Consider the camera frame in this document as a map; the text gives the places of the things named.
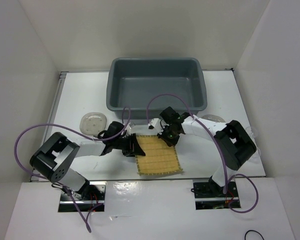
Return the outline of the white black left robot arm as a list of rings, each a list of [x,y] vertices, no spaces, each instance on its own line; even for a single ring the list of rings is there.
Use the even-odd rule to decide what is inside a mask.
[[[64,134],[55,132],[35,152],[29,163],[53,184],[66,186],[78,200],[87,199],[94,187],[90,181],[71,169],[75,158],[101,157],[120,150],[125,157],[145,156],[136,134],[127,134],[124,125],[113,121],[108,129],[101,131],[94,140],[72,142]]]

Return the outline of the yellow woven placemat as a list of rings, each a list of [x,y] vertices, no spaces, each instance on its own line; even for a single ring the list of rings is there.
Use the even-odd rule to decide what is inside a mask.
[[[137,141],[145,156],[136,156],[140,176],[165,176],[183,172],[175,147],[169,147],[155,135],[138,135]]]

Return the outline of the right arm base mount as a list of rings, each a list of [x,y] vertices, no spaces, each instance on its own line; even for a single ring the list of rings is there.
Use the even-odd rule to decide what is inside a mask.
[[[228,185],[227,193],[223,190],[213,192],[210,189],[207,179],[193,180],[193,187],[190,189],[194,196],[196,210],[217,210],[228,209],[229,204],[234,209],[240,209],[241,203],[239,193],[235,181],[231,181]]]

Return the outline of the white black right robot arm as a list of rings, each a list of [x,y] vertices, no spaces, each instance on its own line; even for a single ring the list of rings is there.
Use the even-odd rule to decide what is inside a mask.
[[[177,145],[181,134],[211,140],[215,144],[221,166],[208,180],[208,191],[215,197],[228,191],[230,178],[257,152],[254,141],[237,120],[216,122],[189,112],[179,114],[171,107],[159,116],[153,118],[148,127],[154,128],[158,138],[169,147]]]

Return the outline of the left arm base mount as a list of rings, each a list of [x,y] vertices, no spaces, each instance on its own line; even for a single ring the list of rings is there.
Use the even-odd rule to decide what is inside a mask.
[[[91,181],[90,187],[83,198],[76,193],[72,193],[78,208],[84,212],[103,212],[105,210],[105,197],[106,197],[106,186],[105,181]],[[55,188],[61,189],[58,212],[59,213],[73,213],[77,212],[77,209],[67,195],[64,189],[60,186],[55,186]]]

